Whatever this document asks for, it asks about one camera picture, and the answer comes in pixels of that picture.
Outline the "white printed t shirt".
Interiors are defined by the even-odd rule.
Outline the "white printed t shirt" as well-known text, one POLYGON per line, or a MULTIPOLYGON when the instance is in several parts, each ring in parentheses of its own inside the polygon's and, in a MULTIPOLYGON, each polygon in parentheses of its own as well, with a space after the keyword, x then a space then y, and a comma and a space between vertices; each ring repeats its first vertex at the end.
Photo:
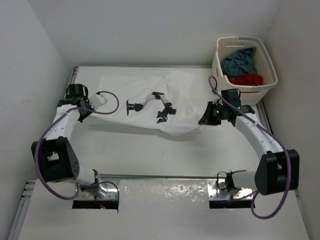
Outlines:
POLYGON ((104 74, 98 91, 103 91, 107 103, 93 114, 96 124, 116 124, 159 130, 179 136, 197 130, 207 103, 214 100, 207 76, 173 70, 168 73, 104 74), (159 122, 158 112, 165 109, 161 100, 151 100, 139 112, 127 111, 126 103, 142 104, 152 92, 163 93, 176 114, 159 122))

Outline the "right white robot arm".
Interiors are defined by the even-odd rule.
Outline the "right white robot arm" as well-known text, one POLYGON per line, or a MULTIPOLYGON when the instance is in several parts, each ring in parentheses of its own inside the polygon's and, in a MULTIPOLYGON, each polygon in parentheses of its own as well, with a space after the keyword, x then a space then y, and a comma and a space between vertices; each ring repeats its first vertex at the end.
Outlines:
POLYGON ((299 186, 300 156, 294 149, 285 150, 260 123, 250 105, 242 105, 237 89, 220 92, 223 101, 209 101, 200 125, 231 123, 249 142, 259 164, 256 171, 237 170, 225 174, 222 191, 249 188, 263 196, 296 190, 299 186))

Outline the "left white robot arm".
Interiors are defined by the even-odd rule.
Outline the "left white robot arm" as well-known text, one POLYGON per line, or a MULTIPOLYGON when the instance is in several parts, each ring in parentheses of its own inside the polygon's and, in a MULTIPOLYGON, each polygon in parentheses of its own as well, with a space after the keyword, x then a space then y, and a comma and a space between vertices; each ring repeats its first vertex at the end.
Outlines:
POLYGON ((70 84, 64 99, 56 106, 54 120, 66 114, 45 134, 38 151, 38 166, 44 181, 72 181, 80 185, 95 183, 95 171, 80 166, 70 138, 77 121, 82 122, 91 112, 107 103, 102 95, 89 96, 87 87, 70 84))

